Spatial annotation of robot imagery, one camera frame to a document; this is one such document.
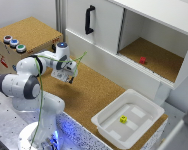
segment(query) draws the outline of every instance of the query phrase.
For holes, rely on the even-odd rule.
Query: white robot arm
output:
[[[56,53],[44,51],[25,58],[17,63],[17,74],[4,74],[0,76],[0,92],[12,97],[13,106],[19,111],[35,111],[41,104],[41,90],[37,77],[44,74],[46,68],[53,68],[52,76],[72,84],[77,76],[77,64],[70,59],[69,47],[66,43],[56,45]],[[59,150],[58,139],[54,144],[49,143],[52,135],[57,130],[56,115],[63,112],[65,103],[62,99],[44,92],[40,125],[35,136],[33,147],[38,149]],[[34,137],[36,129],[29,137],[29,144]]]

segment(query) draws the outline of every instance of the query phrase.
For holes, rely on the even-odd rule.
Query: brown work surface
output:
[[[43,45],[62,34],[50,26],[42,23],[34,17],[21,20],[6,27],[0,28],[0,41],[6,35],[11,35],[13,39],[19,40],[20,44],[26,46],[27,52]]]
[[[119,53],[137,63],[141,57],[146,57],[146,63],[141,65],[172,82],[175,82],[184,60],[143,38],[137,39]]]
[[[42,76],[44,90],[62,98],[66,104],[64,110],[66,113],[116,150],[115,146],[98,133],[91,118],[124,93],[125,89],[82,63],[78,67],[78,76],[72,85],[51,77],[51,72],[52,69],[47,69]],[[167,115],[163,115],[131,150],[139,150],[166,119]]]

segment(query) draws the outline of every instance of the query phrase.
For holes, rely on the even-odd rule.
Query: green cable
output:
[[[83,58],[86,54],[87,54],[87,52],[84,52],[84,54],[83,54],[81,57],[79,57],[79,58],[77,58],[77,59],[75,59],[75,60],[72,60],[72,61],[79,60],[79,62],[78,62],[78,64],[77,64],[77,67],[79,66],[79,64],[80,64],[80,62],[81,62],[81,60],[82,60],[82,58]],[[38,57],[43,57],[43,58],[47,58],[47,59],[54,60],[54,61],[58,61],[58,62],[72,62],[72,61],[59,61],[59,60],[55,60],[55,59],[52,59],[52,58],[49,58],[49,57],[45,57],[45,56],[38,56]],[[35,58],[35,62],[36,62],[36,67],[37,67],[38,72],[39,72],[39,79],[40,79],[40,83],[41,83],[41,106],[40,106],[40,112],[39,112],[38,125],[37,125],[37,127],[36,127],[36,131],[35,131],[34,137],[33,137],[32,142],[31,142],[30,150],[31,150],[31,148],[32,148],[32,144],[33,144],[33,142],[34,142],[34,139],[35,139],[35,137],[36,137],[36,133],[37,133],[37,131],[38,131],[38,127],[39,127],[40,119],[41,119],[41,111],[42,111],[42,106],[43,106],[43,83],[42,83],[42,79],[41,79],[41,73],[40,73],[40,69],[39,69],[39,64],[38,64],[38,61],[36,60],[36,58]]]
[[[42,109],[42,106],[43,106],[43,83],[42,83],[42,79],[41,79],[41,73],[40,73],[40,69],[39,69],[39,64],[38,64],[36,58],[35,58],[35,62],[36,62],[36,67],[37,67],[38,72],[39,72],[39,78],[40,78],[40,83],[41,83],[41,106],[40,106],[40,113],[39,113],[38,125],[37,125],[37,127],[36,127],[36,131],[35,131],[34,137],[33,137],[32,142],[31,142],[30,150],[31,150],[32,144],[33,144],[33,142],[34,142],[36,133],[37,133],[37,131],[38,131],[38,127],[39,127],[40,119],[41,119],[41,109]]]

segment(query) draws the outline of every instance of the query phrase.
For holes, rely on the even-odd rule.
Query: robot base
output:
[[[31,147],[31,142],[28,140],[28,138],[30,137],[31,133],[34,131],[34,129],[37,127],[38,122],[34,122],[32,124],[29,124],[28,126],[26,126],[19,135],[18,138],[18,150],[50,150],[49,147],[43,149],[42,146],[39,146],[37,148],[35,147]],[[61,146],[63,145],[64,139],[62,137],[59,137],[59,148],[58,150],[61,149]]]

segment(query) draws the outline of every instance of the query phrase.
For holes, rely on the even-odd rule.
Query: cardboard box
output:
[[[10,35],[19,40],[20,44],[26,46],[27,51],[23,54],[17,53],[16,49],[10,48],[3,42],[3,38]],[[0,28],[0,74],[16,73],[16,64],[40,50],[50,50],[53,44],[63,41],[63,35],[30,17],[6,27]]]

